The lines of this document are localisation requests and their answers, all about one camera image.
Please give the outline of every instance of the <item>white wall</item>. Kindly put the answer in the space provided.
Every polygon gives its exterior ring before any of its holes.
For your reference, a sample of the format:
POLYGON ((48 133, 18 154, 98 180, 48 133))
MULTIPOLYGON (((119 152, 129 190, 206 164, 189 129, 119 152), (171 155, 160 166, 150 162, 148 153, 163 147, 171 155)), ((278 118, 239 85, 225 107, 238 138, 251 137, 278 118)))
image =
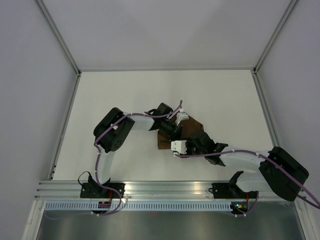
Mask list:
POLYGON ((289 0, 44 0, 85 70, 253 68, 289 0))
MULTIPOLYGON (((249 70, 83 72, 53 179, 77 180, 84 171, 93 173, 93 130, 112 108, 143 113, 161 102, 175 109, 180 100, 215 142, 258 151, 272 148, 249 70)), ((174 157, 170 150, 158 150, 157 131, 131 131, 116 151, 111 179, 228 181, 238 170, 204 158, 174 157)))
POLYGON ((282 146, 308 169, 306 186, 319 199, 319 0, 299 1, 259 74, 282 146))
POLYGON ((21 239, 75 73, 32 0, 0 7, 0 239, 21 239))

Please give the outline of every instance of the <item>metal frame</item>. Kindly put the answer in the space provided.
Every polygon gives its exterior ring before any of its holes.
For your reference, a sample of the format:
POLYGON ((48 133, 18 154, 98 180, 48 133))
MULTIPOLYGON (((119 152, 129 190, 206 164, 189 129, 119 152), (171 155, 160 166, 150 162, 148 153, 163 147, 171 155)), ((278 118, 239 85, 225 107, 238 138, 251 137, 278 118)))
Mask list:
POLYGON ((153 68, 116 68, 116 69, 82 69, 82 72, 137 72, 137 71, 196 71, 196 70, 251 70, 252 67, 153 67, 153 68))
POLYGON ((81 73, 81 71, 79 70, 75 59, 72 57, 69 48, 66 45, 66 42, 64 41, 63 37, 61 36, 61 33, 59 32, 53 18, 51 17, 45 3, 43 2, 43 0, 34 0, 35 4, 37 5, 39 11, 42 13, 44 20, 46 21, 46 23, 48 24, 50 30, 52 31, 54 37, 56 38, 57 42, 59 43, 66 59, 69 61, 70 65, 72 66, 73 70, 75 71, 75 73, 77 75, 79 75, 81 73))
POLYGON ((75 98, 76 98, 76 94, 77 94, 80 78, 81 78, 81 73, 76 76, 76 80, 74 81, 74 85, 73 85, 73 91, 72 91, 72 94, 71 94, 70 99, 68 101, 68 107, 67 107, 66 112, 64 114, 62 126, 61 126, 60 133, 59 133, 60 137, 59 137, 58 142, 57 142, 57 144, 56 144, 56 146, 54 148, 54 156, 52 158, 52 164, 51 164, 52 167, 51 167, 51 170, 50 170, 48 178, 47 178, 49 180, 52 180, 53 177, 54 177, 54 174, 55 174, 55 168, 56 168, 57 161, 58 161, 58 158, 59 158, 59 155, 60 155, 62 143, 63 143, 64 138, 65 138, 65 134, 66 134, 66 130, 67 130, 67 126, 68 126, 71 110, 72 110, 72 107, 74 105, 74 101, 75 101, 75 98))
POLYGON ((303 200, 295 201, 296 211, 298 213, 302 230, 306 240, 319 240, 319 230, 317 221, 312 213, 311 207, 303 200))
POLYGON ((33 201, 31 211, 26 222, 22 240, 35 240, 38 235, 41 219, 45 210, 46 201, 33 201))
POLYGON ((254 85, 256 88, 256 92, 257 92, 260 104, 261 104, 264 119, 265 119, 268 131, 270 134, 272 145, 278 147, 281 145, 281 143, 280 143, 280 139, 279 139, 279 136, 277 133, 274 119, 272 117, 270 108, 268 106, 268 102, 266 99, 266 95, 265 95, 262 83, 254 70, 251 70, 251 74, 252 74, 253 82, 254 82, 254 85))
MULTIPOLYGON (((124 198, 129 201, 197 201, 197 202, 240 202, 243 199, 214 199, 208 191, 212 183, 228 181, 121 181, 125 183, 124 198)), ((35 193, 35 200, 83 201, 81 186, 77 181, 41 181, 35 193)), ((108 198, 94 200, 108 201, 108 198)), ((282 198, 273 192, 261 192, 259 201, 281 202, 282 198)))
POLYGON ((280 21, 278 22, 277 26, 275 27, 275 30, 273 31, 269 41, 267 42, 261 56, 259 57, 258 62, 256 63, 255 67, 253 68, 255 72, 260 69, 262 63, 266 59, 266 56, 268 55, 270 49, 272 48, 275 41, 277 40, 279 34, 282 32, 286 22, 288 21, 289 17, 291 16, 291 13, 295 9, 298 2, 299 2, 299 0, 291 0, 290 3, 288 4, 280 21))

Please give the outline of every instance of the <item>wire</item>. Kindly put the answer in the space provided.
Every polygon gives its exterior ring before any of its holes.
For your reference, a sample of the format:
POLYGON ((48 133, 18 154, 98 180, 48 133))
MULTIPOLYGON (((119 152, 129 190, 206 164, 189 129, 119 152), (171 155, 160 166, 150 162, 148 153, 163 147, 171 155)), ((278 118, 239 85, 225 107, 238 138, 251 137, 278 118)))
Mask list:
POLYGON ((286 170, 284 170, 279 164, 277 164, 275 161, 271 160, 270 158, 258 154, 255 151, 249 151, 249 150, 243 150, 243 149, 235 149, 231 151, 223 151, 223 152, 215 152, 215 153, 207 153, 207 154, 200 154, 200 155, 175 155, 176 157, 180 158, 199 158, 199 157, 209 157, 209 156, 220 156, 224 154, 231 154, 231 153, 246 153, 251 155, 258 155, 258 157, 263 158, 267 160, 269 163, 274 165, 277 169, 279 169, 284 175, 286 175, 291 181, 293 181, 295 184, 297 184, 302 190, 304 190, 310 198, 315 202, 315 204, 307 199, 305 199, 301 195, 297 195, 298 198, 302 199, 306 203, 310 204, 311 206, 315 207, 316 209, 320 210, 320 201, 305 187, 303 186, 298 180, 296 180, 293 176, 291 176, 286 170))
POLYGON ((259 199, 259 192, 257 191, 257 192, 256 192, 256 198, 255 198, 255 201, 254 201, 254 203, 253 203, 253 206, 252 206, 251 208, 249 208, 249 206, 248 206, 248 210, 247 210, 245 213, 243 213, 243 211, 240 210, 240 212, 242 212, 243 214, 237 214, 236 216, 237 216, 237 217, 245 217, 246 215, 248 215, 249 213, 251 213, 252 210, 256 207, 257 202, 258 202, 258 199, 259 199))
POLYGON ((119 196, 119 203, 118 205, 116 206, 115 209, 113 209, 112 211, 110 212, 106 212, 106 213, 100 213, 99 215, 100 216, 107 216, 107 215, 111 215, 111 214, 114 214, 118 208, 120 208, 121 206, 121 203, 122 203, 122 196, 120 194, 120 192, 118 192, 118 190, 112 188, 112 187, 108 187, 108 186, 103 186, 100 181, 99 181, 99 178, 98 178, 98 165, 99 165, 99 161, 100 161, 100 156, 101 156, 101 148, 98 146, 98 142, 111 130, 114 128, 114 126, 117 126, 121 121, 123 121, 125 118, 127 117, 130 117, 130 116, 143 116, 143 117, 146 117, 146 118, 153 118, 153 119, 157 119, 157 118, 164 118, 164 117, 167 117, 167 116, 171 116, 173 114, 175 114, 177 111, 179 111, 180 108, 182 108, 182 103, 183 101, 180 100, 180 104, 179 106, 172 112, 168 113, 168 114, 165 114, 165 115, 159 115, 159 116, 152 116, 152 115, 147 115, 146 113, 129 113, 129 114, 126 114, 124 116, 122 116, 120 119, 118 119, 114 124, 112 124, 107 130, 105 130, 99 137, 97 137, 97 139, 94 141, 94 146, 96 147, 96 149, 98 150, 98 156, 96 158, 96 161, 95 161, 95 167, 94 167, 94 170, 95 170, 95 180, 96 180, 96 183, 103 189, 108 189, 108 190, 111 190, 111 191, 114 191, 118 196, 119 196))
POLYGON ((245 204, 248 206, 249 205, 249 194, 246 192, 246 202, 245 204))
POLYGON ((89 171, 84 171, 83 173, 80 174, 80 176, 78 177, 78 183, 81 185, 81 187, 82 187, 82 183, 80 182, 80 177, 85 173, 88 173, 89 176, 91 176, 91 173, 89 171))
POLYGON ((248 212, 248 211, 242 211, 242 210, 240 210, 240 208, 237 208, 237 210, 238 210, 239 212, 243 213, 243 214, 247 214, 247 212, 248 212))

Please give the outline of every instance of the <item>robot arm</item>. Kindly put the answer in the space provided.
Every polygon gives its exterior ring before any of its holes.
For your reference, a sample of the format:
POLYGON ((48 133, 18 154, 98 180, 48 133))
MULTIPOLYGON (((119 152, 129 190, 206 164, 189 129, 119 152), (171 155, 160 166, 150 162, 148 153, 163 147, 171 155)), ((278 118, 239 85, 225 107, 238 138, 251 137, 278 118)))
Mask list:
MULTIPOLYGON (((152 118, 172 112, 171 107, 161 103, 157 109, 145 112, 144 115, 124 118, 100 138, 97 145, 104 149, 97 168, 100 182, 106 183, 110 180, 110 169, 115 151, 122 146, 131 130, 160 130, 171 141, 171 150, 178 157, 204 155, 203 157, 213 165, 251 170, 251 172, 238 171, 230 179, 229 188, 235 195, 251 191, 273 191, 287 201, 295 200, 301 188, 273 164, 258 155, 248 152, 235 154, 236 148, 225 143, 215 143, 203 130, 196 132, 191 138, 182 139, 182 125, 176 125, 167 117, 152 118)), ((94 129, 95 139, 97 140, 102 133, 126 114, 116 107, 113 108, 94 129)), ((274 147, 271 151, 263 151, 260 154, 272 159, 302 185, 307 180, 308 171, 282 148, 274 147)))
POLYGON ((276 162, 302 185, 309 177, 308 171, 281 147, 275 146, 271 151, 261 151, 256 155, 245 150, 235 154, 237 148, 225 143, 215 143, 203 130, 196 132, 189 139, 172 141, 171 150, 179 157, 204 155, 213 165, 251 170, 238 171, 233 175, 229 181, 229 188, 234 194, 273 191, 287 201, 292 202, 296 199, 301 188, 273 164, 260 157, 260 154, 276 162))

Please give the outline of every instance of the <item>purple cable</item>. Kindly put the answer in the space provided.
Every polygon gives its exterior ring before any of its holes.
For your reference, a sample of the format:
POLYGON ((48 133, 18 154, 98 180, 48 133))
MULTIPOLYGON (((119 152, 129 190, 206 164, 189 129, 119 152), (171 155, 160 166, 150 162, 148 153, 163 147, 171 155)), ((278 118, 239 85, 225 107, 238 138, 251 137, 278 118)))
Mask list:
POLYGON ((118 125, 122 120, 124 120, 125 118, 127 117, 130 117, 130 116, 144 116, 144 117, 147 117, 147 118, 153 118, 153 119, 157 119, 157 118, 165 118, 167 116, 171 116, 171 115, 174 115, 181 107, 182 107, 182 100, 180 100, 180 104, 179 106, 172 112, 168 113, 168 114, 165 114, 165 115, 160 115, 160 116, 152 116, 152 115, 148 115, 146 113, 129 113, 127 115, 124 115, 122 116, 119 120, 117 120, 114 124, 112 124, 107 130, 105 130, 95 141, 94 141, 94 146, 96 147, 96 149, 98 150, 98 156, 96 158, 96 162, 95 162, 95 167, 94 167, 94 170, 95 170, 95 179, 96 179, 96 183, 103 189, 108 189, 108 190, 111 190, 111 191, 114 191, 118 196, 119 196, 119 204, 116 206, 115 209, 113 209, 112 211, 110 212, 106 212, 106 213, 101 213, 99 215, 101 216, 107 216, 107 215, 111 215, 111 214, 114 214, 118 208, 120 208, 121 206, 121 194, 120 192, 118 192, 116 189, 112 188, 112 187, 108 187, 108 186, 103 186, 99 179, 98 179, 98 165, 99 165, 99 160, 100 160, 100 155, 102 153, 101 151, 101 148, 98 146, 98 142, 111 130, 114 128, 114 126, 118 125))
MULTIPOLYGON (((251 154, 251 155, 257 155, 255 151, 249 151, 249 150, 243 150, 243 149, 236 149, 234 150, 235 153, 246 153, 246 154, 251 154)), ((200 155, 176 155, 177 157, 180 158, 199 158, 199 157, 209 157, 209 156, 218 156, 218 155, 224 155, 224 154, 230 154, 233 153, 233 151, 223 151, 223 152, 217 152, 217 153, 208 153, 208 154, 200 154, 200 155)), ((313 202, 305 199, 303 196, 298 195, 297 197, 305 201, 306 203, 310 204, 311 206, 315 207, 316 209, 320 210, 320 201, 305 187, 303 186, 299 181, 297 181, 293 176, 291 176, 286 170, 284 170, 280 165, 278 165, 276 162, 271 160, 270 158, 259 154, 260 158, 263 158, 267 160, 269 163, 273 164, 277 169, 279 169, 284 175, 286 175, 291 181, 293 181, 295 184, 297 184, 302 190, 304 190, 310 198, 316 203, 314 204, 313 202)))
POLYGON ((257 193, 256 193, 256 198, 255 198, 255 201, 254 201, 254 203, 253 203, 253 206, 252 206, 246 213, 237 214, 236 216, 237 216, 237 217, 245 217, 245 215, 251 213, 252 210, 253 210, 253 209, 256 207, 256 205, 257 205, 258 198, 259 198, 259 192, 257 191, 257 193))

